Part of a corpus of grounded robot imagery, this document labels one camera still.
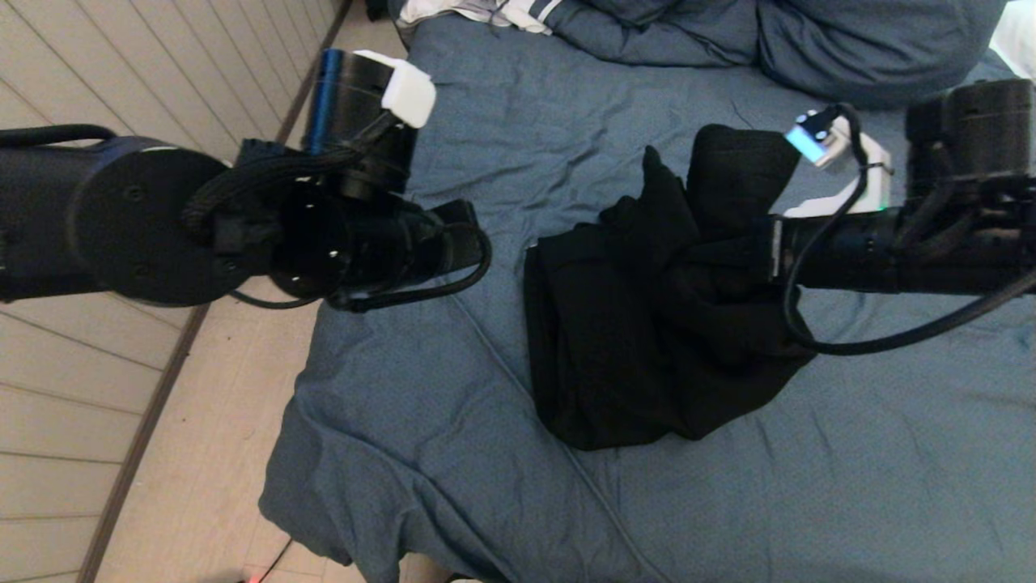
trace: screw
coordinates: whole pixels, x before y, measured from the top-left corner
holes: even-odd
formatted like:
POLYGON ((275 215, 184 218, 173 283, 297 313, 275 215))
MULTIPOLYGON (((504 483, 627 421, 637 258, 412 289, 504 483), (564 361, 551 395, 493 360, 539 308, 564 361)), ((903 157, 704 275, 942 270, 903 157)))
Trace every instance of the screw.
POLYGON ((144 200, 144 186, 140 184, 130 184, 122 190, 122 198, 130 202, 140 202, 144 200))

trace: black garment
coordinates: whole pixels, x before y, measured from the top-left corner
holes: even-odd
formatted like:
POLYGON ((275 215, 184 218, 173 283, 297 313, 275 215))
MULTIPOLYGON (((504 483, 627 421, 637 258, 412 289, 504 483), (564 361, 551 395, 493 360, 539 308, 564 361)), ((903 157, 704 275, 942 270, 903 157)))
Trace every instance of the black garment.
POLYGON ((780 134, 706 126, 687 192, 649 146, 639 199, 529 250, 533 388, 554 435, 580 449, 701 439, 769 403, 815 356, 787 339, 778 287, 684 259, 750 234, 798 157, 780 134))

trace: blue light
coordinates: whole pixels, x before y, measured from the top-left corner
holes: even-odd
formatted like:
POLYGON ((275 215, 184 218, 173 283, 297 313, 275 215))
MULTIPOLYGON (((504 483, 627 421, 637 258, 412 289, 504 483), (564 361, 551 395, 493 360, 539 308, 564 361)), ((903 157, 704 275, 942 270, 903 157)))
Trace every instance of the blue light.
POLYGON ((802 152, 806 156, 806 159, 816 164, 816 161, 824 157, 824 154, 828 152, 825 147, 819 144, 812 136, 806 133, 801 125, 796 125, 792 127, 792 130, 784 134, 784 139, 787 140, 795 149, 802 152))

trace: bed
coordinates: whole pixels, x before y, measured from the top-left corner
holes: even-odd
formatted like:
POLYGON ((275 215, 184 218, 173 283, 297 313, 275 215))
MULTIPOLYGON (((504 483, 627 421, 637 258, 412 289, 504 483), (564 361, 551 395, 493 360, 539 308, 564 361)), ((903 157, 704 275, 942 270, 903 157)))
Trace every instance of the bed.
MULTIPOLYGON (((701 441, 584 453, 537 417, 525 249, 636 195, 645 144, 686 174, 702 125, 783 129, 824 99, 754 67, 605 62, 457 16, 418 26, 410 60, 438 103, 408 196, 472 200, 493 266, 443 300, 321 309, 267 518, 369 583, 398 581, 408 551, 483 581, 1033 580, 1031 300, 915 347, 816 358, 701 441)), ((970 79, 1007 75, 989 54, 970 79)), ((901 110, 863 123, 904 159, 901 110)), ((850 178, 800 167, 775 210, 850 178)), ((963 301, 810 290, 801 307, 818 337, 848 341, 963 301)))

